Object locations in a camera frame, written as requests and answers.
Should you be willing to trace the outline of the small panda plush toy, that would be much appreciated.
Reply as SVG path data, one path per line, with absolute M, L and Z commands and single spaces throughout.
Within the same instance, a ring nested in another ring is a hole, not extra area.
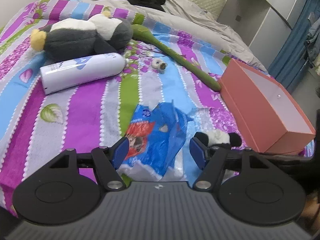
M 213 129 L 208 132 L 196 132 L 196 137 L 207 147 L 240 147 L 242 145 L 242 138 L 238 133 L 226 133 L 220 129 Z

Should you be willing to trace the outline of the blue plastic snack bag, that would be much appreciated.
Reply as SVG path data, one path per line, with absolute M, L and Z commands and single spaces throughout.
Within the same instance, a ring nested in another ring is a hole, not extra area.
M 180 180 L 183 172 L 175 168 L 175 158 L 191 120 L 173 102 L 138 104 L 125 132 L 129 150 L 118 173 L 134 181 Z

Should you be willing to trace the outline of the orange cardboard box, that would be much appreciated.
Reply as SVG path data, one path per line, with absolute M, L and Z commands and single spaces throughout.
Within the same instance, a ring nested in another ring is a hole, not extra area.
M 232 59 L 219 83 L 224 102 L 253 150 L 297 155 L 315 138 L 308 117 L 274 78 Z

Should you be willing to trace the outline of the white spray can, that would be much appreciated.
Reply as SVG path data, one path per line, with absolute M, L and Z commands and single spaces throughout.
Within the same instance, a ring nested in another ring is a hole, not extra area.
M 40 68 L 46 95 L 118 75 L 127 60 L 118 53 L 99 54 L 50 64 Z

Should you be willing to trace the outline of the colourful striped bed sheet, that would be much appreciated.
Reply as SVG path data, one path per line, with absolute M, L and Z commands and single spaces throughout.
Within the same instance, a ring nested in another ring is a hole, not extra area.
M 125 134 L 140 103 L 173 102 L 192 118 L 188 138 L 196 131 L 215 128 L 240 133 L 221 93 L 154 46 L 139 41 L 129 43 L 125 50 L 129 64 L 115 77 L 46 95 L 39 70 L 48 61 L 31 48 L 30 35 L 34 29 L 56 23 L 43 18 L 48 1 L 30 3 L 1 31 L 1 207 L 13 211 L 17 185 L 61 151 L 73 147 L 82 153 L 113 145 Z M 228 66 L 194 49 L 184 36 L 150 30 L 215 79 Z M 164 74 L 152 68 L 154 58 L 167 64 Z

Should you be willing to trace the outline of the small white cap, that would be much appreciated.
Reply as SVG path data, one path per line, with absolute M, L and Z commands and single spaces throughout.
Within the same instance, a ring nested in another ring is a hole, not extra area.
M 164 74 L 167 64 L 160 58 L 154 58 L 151 62 L 151 66 L 159 73 Z

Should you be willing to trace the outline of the blue curtain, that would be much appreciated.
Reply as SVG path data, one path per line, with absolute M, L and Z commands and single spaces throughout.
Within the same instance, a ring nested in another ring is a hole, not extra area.
M 308 17 L 312 12 L 319 18 L 319 0 L 306 0 L 291 34 L 268 69 L 289 93 L 295 90 L 310 66 L 306 63 L 305 41 L 311 27 Z

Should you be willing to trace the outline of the large penguin plush toy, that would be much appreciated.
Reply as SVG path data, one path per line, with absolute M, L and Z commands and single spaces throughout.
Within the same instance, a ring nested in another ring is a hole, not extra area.
M 61 62 L 97 54 L 119 53 L 133 38 L 131 23 L 104 11 L 88 20 L 67 18 L 42 29 L 34 29 L 30 46 Z

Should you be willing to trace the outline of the grey duvet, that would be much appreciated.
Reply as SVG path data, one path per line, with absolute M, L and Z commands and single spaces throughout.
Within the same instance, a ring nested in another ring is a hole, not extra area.
M 229 26 L 218 23 L 211 13 L 188 0 L 166 0 L 164 10 L 131 5 L 127 0 L 49 0 L 43 18 L 53 22 L 66 18 L 87 20 L 104 10 L 116 18 L 137 20 L 160 33 L 184 36 L 194 49 L 203 50 L 224 64 L 231 59 L 262 72 L 263 64 Z

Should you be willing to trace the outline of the green long massage stick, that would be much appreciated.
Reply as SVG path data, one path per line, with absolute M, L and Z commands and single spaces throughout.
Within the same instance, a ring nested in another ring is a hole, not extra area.
M 215 92 L 219 92 L 221 90 L 220 84 L 215 81 L 209 74 L 205 73 L 203 70 L 197 68 L 195 65 L 187 61 L 182 55 L 176 53 L 176 51 L 172 50 L 161 41 L 159 41 L 151 31 L 140 24 L 132 24 L 131 28 L 133 30 L 133 39 L 140 40 L 145 43 L 149 43 L 151 45 L 156 46 L 159 50 L 170 56 L 177 63 L 184 66 L 188 71 L 192 72 L 200 81 L 202 81 L 207 87 Z

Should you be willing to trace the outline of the grey white wardrobe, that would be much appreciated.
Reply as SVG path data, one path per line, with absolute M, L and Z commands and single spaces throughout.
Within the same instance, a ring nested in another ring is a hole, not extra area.
M 227 0 L 218 22 L 236 31 L 254 56 L 269 68 L 306 0 Z

